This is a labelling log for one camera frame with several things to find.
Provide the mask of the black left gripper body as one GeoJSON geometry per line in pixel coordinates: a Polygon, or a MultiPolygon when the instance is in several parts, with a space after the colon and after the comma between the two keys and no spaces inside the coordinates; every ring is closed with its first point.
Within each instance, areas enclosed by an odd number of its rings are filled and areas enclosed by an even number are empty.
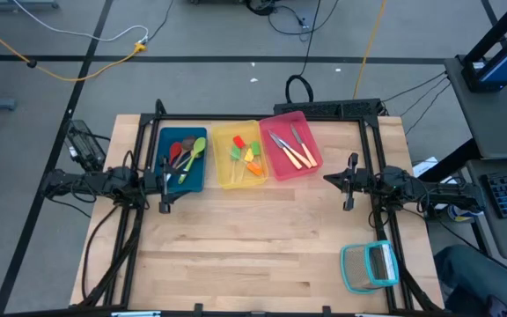
{"type": "Polygon", "coordinates": [[[144,193],[146,195],[160,195],[158,203],[159,212],[161,214],[170,213],[170,203],[167,188],[167,175],[169,174],[169,164],[167,157],[159,157],[159,175],[150,170],[146,170],[143,174],[144,193]]]}

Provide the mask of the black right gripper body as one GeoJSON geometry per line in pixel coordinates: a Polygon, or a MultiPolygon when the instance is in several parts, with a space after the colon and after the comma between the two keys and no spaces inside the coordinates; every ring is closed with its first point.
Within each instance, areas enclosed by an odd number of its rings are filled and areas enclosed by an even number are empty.
{"type": "Polygon", "coordinates": [[[373,173],[369,173],[366,169],[358,169],[358,154],[351,153],[348,158],[348,168],[345,170],[344,189],[346,201],[344,203],[345,210],[353,210],[355,205],[354,193],[368,193],[374,195],[383,195],[384,189],[381,183],[373,173]]]}

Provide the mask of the red plastic spoon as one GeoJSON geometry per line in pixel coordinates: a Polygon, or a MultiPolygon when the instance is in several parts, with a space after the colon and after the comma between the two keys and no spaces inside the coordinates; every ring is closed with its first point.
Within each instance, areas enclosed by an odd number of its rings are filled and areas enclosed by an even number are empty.
{"type": "Polygon", "coordinates": [[[182,155],[182,143],[174,142],[169,149],[169,163],[170,166],[175,168],[180,162],[182,155]]]}

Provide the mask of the cream-handled table knife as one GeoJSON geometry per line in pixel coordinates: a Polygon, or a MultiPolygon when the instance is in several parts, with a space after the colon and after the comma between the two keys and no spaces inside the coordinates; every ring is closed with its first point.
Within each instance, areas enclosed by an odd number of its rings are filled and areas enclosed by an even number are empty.
{"type": "Polygon", "coordinates": [[[298,170],[302,168],[301,164],[298,162],[298,160],[294,157],[294,155],[290,152],[290,150],[284,145],[284,143],[271,131],[268,132],[271,138],[274,140],[276,145],[285,153],[285,155],[288,157],[289,161],[292,165],[294,165],[298,170]]]}
{"type": "Polygon", "coordinates": [[[311,154],[311,152],[309,151],[308,147],[306,146],[306,144],[304,143],[303,139],[301,138],[301,136],[298,134],[298,131],[296,130],[295,126],[293,123],[290,124],[290,128],[291,128],[291,131],[294,135],[294,137],[296,138],[297,142],[301,145],[301,147],[303,148],[304,152],[305,152],[305,155],[308,159],[308,161],[311,163],[312,166],[317,166],[318,163],[317,161],[314,159],[313,155],[311,154]]]}
{"type": "Polygon", "coordinates": [[[296,151],[294,148],[292,148],[287,142],[285,142],[282,138],[280,138],[277,134],[275,134],[283,143],[284,145],[290,150],[290,152],[296,157],[299,163],[303,163],[307,168],[312,168],[314,166],[311,165],[311,163],[308,161],[308,159],[296,151]]]}

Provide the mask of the lime green plastic spoon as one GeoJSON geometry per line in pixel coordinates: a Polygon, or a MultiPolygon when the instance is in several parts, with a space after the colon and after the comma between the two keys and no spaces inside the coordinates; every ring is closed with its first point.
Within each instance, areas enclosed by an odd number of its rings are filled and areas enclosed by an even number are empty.
{"type": "Polygon", "coordinates": [[[193,150],[191,151],[191,156],[189,161],[187,162],[186,166],[183,169],[182,174],[180,175],[178,179],[178,183],[182,184],[185,179],[187,178],[187,174],[190,172],[191,166],[193,165],[197,155],[204,151],[206,147],[206,138],[205,137],[199,137],[195,140],[193,145],[193,150]]]}

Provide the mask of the yellow spatula clear handle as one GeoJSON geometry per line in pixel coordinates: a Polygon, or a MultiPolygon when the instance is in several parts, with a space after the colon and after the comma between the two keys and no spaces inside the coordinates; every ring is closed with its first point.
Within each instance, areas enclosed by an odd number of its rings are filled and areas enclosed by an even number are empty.
{"type": "Polygon", "coordinates": [[[241,175],[240,175],[240,179],[241,180],[244,179],[244,175],[246,173],[246,170],[249,168],[249,166],[251,165],[251,163],[253,162],[253,160],[254,160],[253,151],[250,148],[247,148],[247,150],[245,152],[245,155],[244,155],[244,157],[242,159],[242,161],[244,163],[244,167],[243,167],[241,175]]]}

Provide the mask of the blue plastic bin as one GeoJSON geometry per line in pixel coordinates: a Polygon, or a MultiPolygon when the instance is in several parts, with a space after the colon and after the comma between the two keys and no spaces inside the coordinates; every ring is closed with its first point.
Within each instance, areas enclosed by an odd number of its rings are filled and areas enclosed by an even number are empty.
{"type": "MultiPolygon", "coordinates": [[[[156,175],[159,175],[159,157],[165,156],[169,160],[170,146],[174,142],[181,142],[187,136],[207,138],[207,130],[201,127],[168,127],[160,130],[156,163],[154,166],[154,173],[156,175]]],[[[191,166],[190,172],[187,174],[190,179],[186,183],[180,186],[173,186],[169,183],[170,179],[168,180],[167,187],[169,193],[173,193],[178,190],[189,190],[190,192],[201,192],[203,190],[206,151],[207,149],[204,149],[204,151],[196,157],[193,165],[191,166]]]]}

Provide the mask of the yellow plastic bin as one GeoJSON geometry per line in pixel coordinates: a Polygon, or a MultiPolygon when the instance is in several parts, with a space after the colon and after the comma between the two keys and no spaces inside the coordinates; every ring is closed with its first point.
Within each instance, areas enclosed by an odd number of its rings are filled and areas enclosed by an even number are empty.
{"type": "Polygon", "coordinates": [[[248,188],[261,185],[269,175],[268,164],[263,150],[263,142],[261,141],[260,124],[257,121],[231,122],[223,125],[215,126],[211,130],[214,149],[214,159],[217,168],[218,184],[224,189],[248,188]],[[231,158],[230,149],[233,146],[232,139],[240,136],[245,142],[242,149],[241,159],[236,165],[236,179],[231,182],[231,158]],[[261,146],[261,164],[263,175],[257,176],[248,169],[244,175],[244,179],[240,179],[244,163],[242,161],[247,148],[251,149],[251,143],[257,141],[261,146]]]}

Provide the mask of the black perforated metal box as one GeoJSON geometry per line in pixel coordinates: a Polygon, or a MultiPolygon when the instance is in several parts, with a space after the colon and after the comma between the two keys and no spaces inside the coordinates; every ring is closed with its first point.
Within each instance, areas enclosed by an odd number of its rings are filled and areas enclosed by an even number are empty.
{"type": "Polygon", "coordinates": [[[384,111],[379,99],[331,100],[304,103],[283,103],[274,105],[274,114],[287,114],[301,111],[310,117],[337,117],[378,115],[384,111]]]}

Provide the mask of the pink plastic bin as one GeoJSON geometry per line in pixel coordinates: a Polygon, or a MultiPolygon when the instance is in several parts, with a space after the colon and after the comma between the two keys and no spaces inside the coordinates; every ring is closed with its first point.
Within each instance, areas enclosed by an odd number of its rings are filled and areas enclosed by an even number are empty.
{"type": "Polygon", "coordinates": [[[323,166],[323,158],[311,128],[301,111],[295,111],[288,114],[279,114],[269,117],[260,121],[261,137],[264,143],[266,156],[272,168],[272,174],[278,181],[286,181],[292,178],[305,176],[310,173],[316,173],[323,166]],[[303,163],[300,163],[302,168],[298,170],[291,164],[285,153],[276,145],[274,140],[269,135],[269,131],[277,134],[285,142],[287,142],[296,151],[305,155],[301,145],[294,137],[290,124],[293,123],[298,134],[303,139],[309,151],[317,161],[318,165],[312,168],[307,168],[303,163]]]}

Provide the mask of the white wipes canister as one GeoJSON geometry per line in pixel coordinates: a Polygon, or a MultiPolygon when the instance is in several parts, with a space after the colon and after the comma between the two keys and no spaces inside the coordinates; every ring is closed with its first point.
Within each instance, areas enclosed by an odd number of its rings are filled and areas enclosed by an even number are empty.
{"type": "Polygon", "coordinates": [[[446,213],[449,219],[454,222],[466,222],[473,220],[475,217],[478,217],[477,213],[469,210],[462,210],[455,205],[448,205],[446,208],[446,213]]]}

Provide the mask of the dark grey desk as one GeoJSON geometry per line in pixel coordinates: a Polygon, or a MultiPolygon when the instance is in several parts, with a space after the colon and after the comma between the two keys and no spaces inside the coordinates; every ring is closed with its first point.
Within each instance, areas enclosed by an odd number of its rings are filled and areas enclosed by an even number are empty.
{"type": "Polygon", "coordinates": [[[470,92],[459,60],[449,58],[444,65],[480,154],[507,159],[507,86],[499,92],[470,92]]]}

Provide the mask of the person's leg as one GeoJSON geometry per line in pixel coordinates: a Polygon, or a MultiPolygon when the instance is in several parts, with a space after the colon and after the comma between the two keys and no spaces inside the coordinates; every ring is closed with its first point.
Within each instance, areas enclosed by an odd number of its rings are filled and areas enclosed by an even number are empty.
{"type": "Polygon", "coordinates": [[[489,315],[494,302],[507,307],[507,270],[471,247],[453,245],[434,256],[439,283],[449,289],[445,308],[489,315]]]}

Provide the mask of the black monitor stand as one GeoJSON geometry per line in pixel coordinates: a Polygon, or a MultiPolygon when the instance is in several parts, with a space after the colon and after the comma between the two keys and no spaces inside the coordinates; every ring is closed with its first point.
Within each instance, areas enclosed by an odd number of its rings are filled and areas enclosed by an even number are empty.
{"type": "Polygon", "coordinates": [[[498,92],[506,85],[482,84],[478,79],[478,73],[485,65],[494,58],[503,48],[492,58],[486,59],[485,55],[500,40],[505,39],[507,33],[507,12],[496,22],[494,26],[481,38],[481,40],[464,57],[460,58],[463,67],[461,75],[471,92],[498,92]]]}

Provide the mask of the black slanted post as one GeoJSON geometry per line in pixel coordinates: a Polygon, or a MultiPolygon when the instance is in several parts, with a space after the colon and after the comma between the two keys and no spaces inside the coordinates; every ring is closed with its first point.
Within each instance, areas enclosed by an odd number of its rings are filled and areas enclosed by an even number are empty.
{"type": "Polygon", "coordinates": [[[421,181],[440,182],[456,173],[468,160],[479,159],[481,154],[473,138],[463,143],[459,148],[437,162],[432,168],[419,176],[421,181]]]}

